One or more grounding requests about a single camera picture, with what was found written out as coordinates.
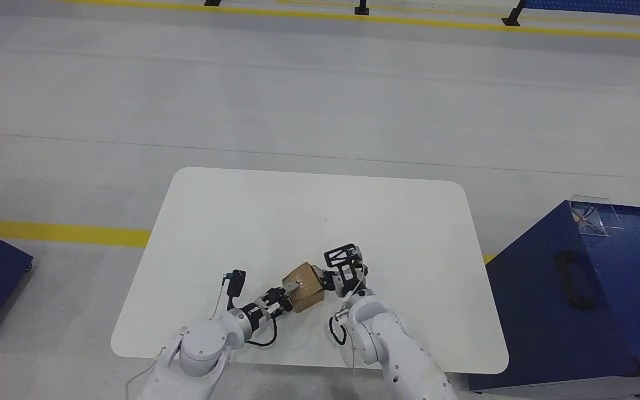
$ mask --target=floor marking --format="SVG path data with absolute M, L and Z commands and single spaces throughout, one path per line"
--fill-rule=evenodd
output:
M 298 5 L 298 6 L 317 6 L 317 7 L 334 7 L 334 8 L 353 8 L 352 4 L 332 3 L 330 1 L 307 1 L 307 0 L 276 0 L 277 4 L 283 5 Z M 493 18 L 500 20 L 506 17 L 509 10 L 504 13 L 492 13 L 481 11 L 463 11 L 463 10 L 439 10 L 434 8 L 420 8 L 420 7 L 398 7 L 398 6 L 369 6 L 372 10 L 381 11 L 398 11 L 407 13 L 422 13 L 422 14 L 440 14 L 440 15 L 457 15 L 464 17 L 479 17 L 479 18 Z M 579 19 L 579 18 L 562 18 L 562 17 L 541 17 L 541 16 L 527 16 L 521 15 L 518 20 L 522 21 L 538 21 L 538 22 L 562 22 L 571 24 L 599 24 L 599 25 L 615 25 L 615 26 L 629 26 L 640 28 L 640 19 L 638 22 L 634 21 L 612 21 L 612 20 L 597 20 L 597 19 Z
M 421 18 L 382 16 L 382 15 L 351 15 L 337 14 L 329 12 L 311 12 L 311 11 L 294 11 L 294 10 L 269 10 L 255 9 L 244 7 L 206 7 L 193 4 L 177 4 L 177 3 L 159 3 L 151 1 L 132 1 L 132 0 L 58 0 L 65 3 L 83 4 L 83 5 L 100 5 L 115 7 L 131 7 L 131 8 L 151 8 L 174 11 L 189 12 L 208 12 L 221 14 L 243 14 L 243 15 L 259 15 L 270 17 L 289 17 L 289 18 L 309 18 L 309 19 L 326 19 L 339 21 L 360 21 L 368 23 L 395 24 L 408 26 L 429 26 L 439 28 L 454 28 L 474 31 L 490 31 L 505 33 L 526 33 L 535 35 L 555 35 L 570 37 L 590 37 L 605 39 L 627 39 L 640 40 L 640 32 L 614 32 L 614 31 L 596 31 L 588 29 L 567 29 L 567 28 L 548 28 L 533 26 L 504 26 L 497 21 L 494 24 L 475 23 L 475 22 L 457 22 L 457 21 L 441 21 L 428 20 Z
M 50 224 L 28 221 L 0 221 L 0 239 L 97 244 L 103 246 L 147 246 L 151 231 L 108 226 Z M 485 264 L 495 255 L 482 256 Z

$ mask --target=small brown box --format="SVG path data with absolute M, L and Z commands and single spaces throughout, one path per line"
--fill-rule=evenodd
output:
M 319 276 L 322 271 L 308 262 L 300 265 L 282 279 L 282 284 L 297 282 L 300 287 L 291 295 L 293 311 L 299 313 L 324 300 L 324 289 Z

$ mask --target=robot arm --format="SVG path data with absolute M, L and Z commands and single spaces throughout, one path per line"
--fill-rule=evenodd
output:
M 240 294 L 244 274 L 241 278 L 240 289 L 234 288 L 232 282 L 228 294 L 233 291 Z M 271 288 L 241 308 L 231 308 L 215 319 L 183 327 L 162 349 L 136 399 L 208 400 L 229 364 L 231 351 L 245 343 L 255 344 L 250 341 L 253 332 L 291 311 L 289 297 L 297 288 L 297 284 Z M 172 366 L 176 356 L 179 367 Z
M 325 260 L 329 268 L 338 269 L 325 271 L 325 277 L 333 281 L 339 297 L 346 297 L 332 319 L 346 327 L 355 353 L 365 364 L 380 363 L 392 398 L 457 400 L 453 387 L 429 353 L 407 334 L 402 321 L 373 290 L 367 289 L 368 268 L 360 249 L 348 244 L 325 253 Z M 338 344 L 344 344 L 335 338 Z
M 347 307 L 345 326 L 355 352 L 367 365 L 380 363 L 393 399 L 457 400 L 440 367 L 372 290 L 358 290 Z

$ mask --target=white floor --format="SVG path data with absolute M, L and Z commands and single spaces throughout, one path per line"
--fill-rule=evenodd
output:
M 640 204 L 640 42 L 5 3 L 0 220 L 151 229 L 184 166 L 452 180 L 485 253 L 573 194 Z M 109 338 L 142 251 L 13 243 L 39 265 L 3 312 L 2 398 L 124 397 L 148 363 Z M 259 366 L 218 390 L 388 398 Z

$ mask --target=white table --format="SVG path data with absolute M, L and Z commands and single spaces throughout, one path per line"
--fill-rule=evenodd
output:
M 304 261 L 360 246 L 367 286 L 408 323 L 441 368 L 498 373 L 508 362 L 464 191 L 452 182 L 186 168 L 167 193 L 111 338 L 123 357 L 155 357 L 182 326 L 208 318 L 222 275 L 247 271 L 236 305 L 252 301 Z M 278 340 L 245 346 L 236 362 L 351 366 L 325 301 L 278 319 Z M 226 304 L 225 294 L 220 310 Z M 256 340 L 268 341 L 271 328 Z

